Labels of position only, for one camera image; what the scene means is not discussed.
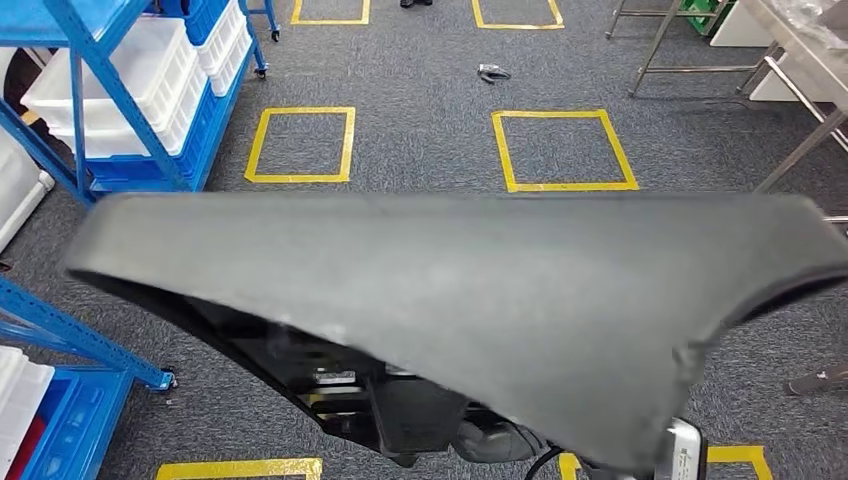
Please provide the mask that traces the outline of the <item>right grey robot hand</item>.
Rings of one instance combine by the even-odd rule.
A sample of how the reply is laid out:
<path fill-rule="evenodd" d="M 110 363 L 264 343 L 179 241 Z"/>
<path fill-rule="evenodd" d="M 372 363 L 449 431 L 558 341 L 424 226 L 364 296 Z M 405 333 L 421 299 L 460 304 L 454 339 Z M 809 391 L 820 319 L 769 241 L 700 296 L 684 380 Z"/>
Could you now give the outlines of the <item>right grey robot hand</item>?
<path fill-rule="evenodd" d="M 523 425 L 508 421 L 478 426 L 464 420 L 451 446 L 468 462 L 495 464 L 536 457 L 547 449 L 547 442 Z"/>

